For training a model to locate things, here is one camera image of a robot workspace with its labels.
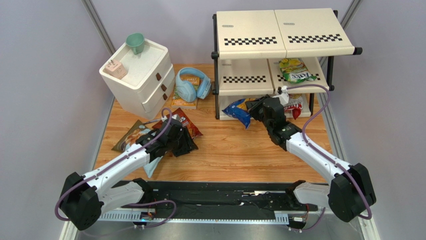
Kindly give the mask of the blue Doritos chips bag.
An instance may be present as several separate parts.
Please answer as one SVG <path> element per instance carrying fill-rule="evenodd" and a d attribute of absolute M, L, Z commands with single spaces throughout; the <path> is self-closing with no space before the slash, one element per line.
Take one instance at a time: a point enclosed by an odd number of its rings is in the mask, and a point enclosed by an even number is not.
<path fill-rule="evenodd" d="M 222 110 L 224 114 L 239 120 L 247 130 L 251 124 L 251 115 L 248 112 L 246 102 L 255 101 L 256 98 L 242 98 L 229 104 Z"/>

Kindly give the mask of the red Doritos chips bag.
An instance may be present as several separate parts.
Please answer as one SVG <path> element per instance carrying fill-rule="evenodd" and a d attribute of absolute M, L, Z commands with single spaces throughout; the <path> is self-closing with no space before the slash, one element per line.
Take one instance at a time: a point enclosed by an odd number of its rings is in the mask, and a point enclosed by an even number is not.
<path fill-rule="evenodd" d="M 177 115 L 179 117 L 179 121 L 184 127 L 188 129 L 192 139 L 203 136 L 198 127 L 190 120 L 190 118 L 181 108 L 178 108 L 177 110 L 173 111 L 172 115 Z"/>

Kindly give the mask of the white red Chuba chips bag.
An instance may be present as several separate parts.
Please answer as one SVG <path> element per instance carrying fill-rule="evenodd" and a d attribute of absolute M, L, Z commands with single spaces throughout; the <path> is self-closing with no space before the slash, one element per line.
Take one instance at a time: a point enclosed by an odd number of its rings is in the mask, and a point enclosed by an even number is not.
<path fill-rule="evenodd" d="M 290 94 L 288 103 L 284 106 L 284 112 L 291 114 L 296 120 L 302 113 L 303 104 L 304 100 L 302 94 Z"/>

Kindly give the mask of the green Foxs snack bag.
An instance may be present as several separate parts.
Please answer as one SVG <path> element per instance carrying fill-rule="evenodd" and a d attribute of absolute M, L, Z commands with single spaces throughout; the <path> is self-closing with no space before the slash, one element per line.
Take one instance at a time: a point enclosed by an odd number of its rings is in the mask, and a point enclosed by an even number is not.
<path fill-rule="evenodd" d="M 301 58 L 283 58 L 279 61 L 279 69 L 285 80 L 291 84 L 317 80 L 317 76 L 311 73 Z"/>

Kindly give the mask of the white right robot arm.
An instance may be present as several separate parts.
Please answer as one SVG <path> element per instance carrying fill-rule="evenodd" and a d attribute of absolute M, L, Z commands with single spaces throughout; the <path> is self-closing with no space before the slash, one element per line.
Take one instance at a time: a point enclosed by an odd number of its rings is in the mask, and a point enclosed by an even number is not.
<path fill-rule="evenodd" d="M 275 145 L 303 160 L 327 181 L 327 185 L 296 184 L 292 195 L 299 203 L 329 208 L 346 223 L 356 217 L 372 218 L 371 207 L 377 198 L 364 165 L 339 159 L 308 138 L 302 128 L 287 120 L 277 97 L 266 95 L 245 105 L 248 114 L 263 123 Z"/>

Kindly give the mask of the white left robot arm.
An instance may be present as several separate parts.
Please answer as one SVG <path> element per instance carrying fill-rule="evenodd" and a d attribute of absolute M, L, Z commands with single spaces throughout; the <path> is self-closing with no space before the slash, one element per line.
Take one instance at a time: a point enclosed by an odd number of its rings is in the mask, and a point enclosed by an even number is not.
<path fill-rule="evenodd" d="M 142 204 L 152 206 L 152 187 L 142 178 L 117 185 L 133 171 L 144 167 L 166 153 L 175 157 L 198 149 L 186 126 L 177 119 L 166 120 L 161 128 L 140 136 L 118 157 L 105 165 L 80 175 L 70 174 L 64 182 L 56 212 L 80 230 L 91 227 L 101 215 L 119 207 Z"/>

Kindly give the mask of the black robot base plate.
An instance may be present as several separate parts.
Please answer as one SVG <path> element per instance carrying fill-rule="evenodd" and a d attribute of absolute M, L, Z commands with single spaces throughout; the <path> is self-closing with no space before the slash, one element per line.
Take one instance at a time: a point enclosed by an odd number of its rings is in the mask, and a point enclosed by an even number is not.
<path fill-rule="evenodd" d="M 291 183 L 150 181 L 153 205 L 118 209 L 142 211 L 154 218 L 271 219 L 275 211 L 289 219 L 313 220 L 322 207 L 296 203 L 286 194 Z"/>

